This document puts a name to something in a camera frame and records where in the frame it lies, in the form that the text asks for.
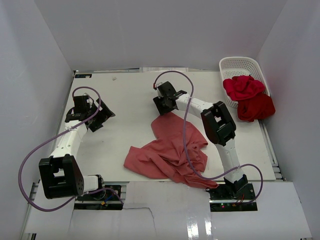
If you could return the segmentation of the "salmon pink t shirt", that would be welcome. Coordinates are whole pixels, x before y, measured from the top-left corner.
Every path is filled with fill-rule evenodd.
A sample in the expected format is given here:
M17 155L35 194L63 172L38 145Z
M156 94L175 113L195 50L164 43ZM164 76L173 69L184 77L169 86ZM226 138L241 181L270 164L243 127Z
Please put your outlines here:
M141 148L132 146L124 167L150 179L170 179L193 188L215 189L218 184L196 173L204 172L208 156L202 149L208 145L201 132L190 122L170 112L151 123L155 140Z

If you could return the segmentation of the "red t shirt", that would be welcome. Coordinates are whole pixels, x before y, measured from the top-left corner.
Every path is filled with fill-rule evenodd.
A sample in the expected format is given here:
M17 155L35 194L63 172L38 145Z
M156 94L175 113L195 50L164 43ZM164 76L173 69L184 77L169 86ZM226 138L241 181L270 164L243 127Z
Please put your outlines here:
M237 116L241 121L264 120L276 113L272 98L264 93L266 87L252 76L234 76L222 84L230 99L238 102Z

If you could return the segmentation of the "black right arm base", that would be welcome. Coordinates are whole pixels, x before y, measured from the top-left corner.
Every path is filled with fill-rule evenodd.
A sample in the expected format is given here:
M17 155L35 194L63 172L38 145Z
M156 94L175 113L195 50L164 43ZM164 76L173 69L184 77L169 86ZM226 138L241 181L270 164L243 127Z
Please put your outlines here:
M217 188L206 188L209 193L209 205L212 213L217 212L256 212L258 206L255 199L256 194L252 183L248 183L238 193L230 191L225 184Z

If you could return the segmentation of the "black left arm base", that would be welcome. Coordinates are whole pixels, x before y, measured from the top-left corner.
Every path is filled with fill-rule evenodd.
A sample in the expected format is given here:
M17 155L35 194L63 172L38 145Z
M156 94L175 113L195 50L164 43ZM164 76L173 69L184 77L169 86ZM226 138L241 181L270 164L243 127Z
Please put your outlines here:
M127 182L104 182L104 188L113 189L121 200L126 198ZM76 198L75 210L120 211L123 204L111 190L103 190L94 194L85 194Z

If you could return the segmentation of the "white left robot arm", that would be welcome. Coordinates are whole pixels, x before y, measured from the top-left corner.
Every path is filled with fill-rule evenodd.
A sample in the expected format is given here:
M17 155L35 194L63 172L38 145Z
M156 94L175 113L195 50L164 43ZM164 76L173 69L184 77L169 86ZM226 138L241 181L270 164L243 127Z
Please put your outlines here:
M74 107L66 114L63 134L55 150L39 162L39 172L47 199L78 197L89 193L99 200L106 187L99 174L84 176L76 162L83 137L88 131L96 132L115 114L100 100L89 95L75 96Z

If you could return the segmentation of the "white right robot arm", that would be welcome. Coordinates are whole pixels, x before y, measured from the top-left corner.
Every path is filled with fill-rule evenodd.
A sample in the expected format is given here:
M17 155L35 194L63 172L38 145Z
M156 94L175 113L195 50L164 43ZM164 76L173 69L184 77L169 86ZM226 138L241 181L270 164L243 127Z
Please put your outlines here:
M240 167L235 146L236 124L226 105L222 101L210 103L194 98L184 90L176 91L168 81L155 83L153 89L158 94L153 102L161 116L179 110L202 120L206 137L217 148L222 162L226 195L233 200L242 196L248 179Z

